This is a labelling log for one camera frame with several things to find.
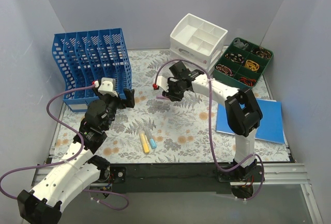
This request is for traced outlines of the purple highlighter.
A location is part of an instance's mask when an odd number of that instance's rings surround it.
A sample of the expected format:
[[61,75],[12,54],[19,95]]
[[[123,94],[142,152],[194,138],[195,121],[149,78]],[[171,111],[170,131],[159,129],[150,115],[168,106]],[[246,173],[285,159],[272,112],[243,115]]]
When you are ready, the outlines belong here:
[[159,100],[169,100],[168,97],[165,97],[165,96],[162,96],[162,95],[158,95],[156,98],[159,99]]

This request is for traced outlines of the yellow highlighter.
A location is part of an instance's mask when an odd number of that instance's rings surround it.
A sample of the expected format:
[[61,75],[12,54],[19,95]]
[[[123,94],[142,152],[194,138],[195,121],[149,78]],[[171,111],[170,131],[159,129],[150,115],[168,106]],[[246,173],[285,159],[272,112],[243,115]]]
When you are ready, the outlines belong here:
[[139,138],[140,138],[140,141],[141,141],[141,144],[142,144],[143,152],[145,154],[148,154],[150,152],[150,150],[149,150],[149,146],[147,144],[147,139],[146,139],[145,133],[140,131],[139,132]]

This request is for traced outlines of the blue highlighter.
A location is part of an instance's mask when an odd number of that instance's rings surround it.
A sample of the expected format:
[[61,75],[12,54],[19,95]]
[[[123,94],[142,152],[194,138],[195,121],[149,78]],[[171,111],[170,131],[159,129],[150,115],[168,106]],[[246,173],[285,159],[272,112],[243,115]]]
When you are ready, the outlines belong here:
[[147,141],[148,143],[150,144],[151,148],[152,149],[156,149],[157,148],[157,144],[150,132],[150,130],[148,128],[144,128],[144,133],[145,133],[145,136],[147,137]]

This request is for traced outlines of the white drawer organizer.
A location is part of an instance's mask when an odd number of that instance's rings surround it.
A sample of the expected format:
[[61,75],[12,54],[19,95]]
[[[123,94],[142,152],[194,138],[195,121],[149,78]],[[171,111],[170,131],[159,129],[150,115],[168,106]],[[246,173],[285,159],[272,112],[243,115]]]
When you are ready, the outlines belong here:
[[170,34],[170,51],[174,57],[192,61],[211,73],[227,34],[228,30],[188,13]]

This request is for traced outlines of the blue plastic file rack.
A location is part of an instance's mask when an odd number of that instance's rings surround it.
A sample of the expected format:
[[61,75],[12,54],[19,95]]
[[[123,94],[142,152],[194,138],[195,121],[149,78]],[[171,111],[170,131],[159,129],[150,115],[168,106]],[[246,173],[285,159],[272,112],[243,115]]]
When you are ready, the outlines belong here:
[[95,80],[114,78],[115,91],[125,99],[125,89],[132,89],[132,73],[121,28],[55,34],[53,58],[64,78],[63,102],[72,112],[85,112],[98,97],[87,86]]

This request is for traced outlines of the blue notebook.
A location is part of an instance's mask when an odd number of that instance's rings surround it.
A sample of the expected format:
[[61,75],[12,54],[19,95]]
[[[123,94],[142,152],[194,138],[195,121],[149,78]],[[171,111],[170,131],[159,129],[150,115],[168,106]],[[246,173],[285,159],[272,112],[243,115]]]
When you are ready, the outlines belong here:
[[[281,114],[281,102],[274,100],[257,99],[263,118],[257,129],[255,138],[275,144],[285,144]],[[216,131],[233,135],[228,125],[225,107],[218,105]]]

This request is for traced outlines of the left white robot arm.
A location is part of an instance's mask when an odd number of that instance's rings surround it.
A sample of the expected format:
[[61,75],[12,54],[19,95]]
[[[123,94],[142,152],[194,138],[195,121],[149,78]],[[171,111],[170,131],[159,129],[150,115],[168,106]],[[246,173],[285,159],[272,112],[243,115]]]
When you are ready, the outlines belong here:
[[94,91],[98,99],[88,105],[65,155],[40,183],[18,195],[19,213],[27,222],[58,223],[67,205],[89,184],[109,179],[110,163],[95,153],[107,138],[116,111],[134,107],[134,90],[124,89],[125,99]]

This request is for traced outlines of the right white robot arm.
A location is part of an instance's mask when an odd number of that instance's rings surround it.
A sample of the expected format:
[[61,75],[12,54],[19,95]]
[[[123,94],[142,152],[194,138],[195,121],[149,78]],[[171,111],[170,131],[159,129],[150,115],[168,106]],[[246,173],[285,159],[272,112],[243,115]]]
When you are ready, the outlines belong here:
[[238,89],[213,79],[201,66],[193,71],[185,59],[173,59],[169,68],[172,76],[157,74],[153,88],[162,89],[162,96],[170,101],[181,101],[187,91],[204,95],[209,102],[224,106],[227,123],[235,134],[235,157],[228,169],[215,163],[218,171],[239,181],[254,177],[261,158],[254,152],[255,136],[263,118],[259,104],[250,88]]

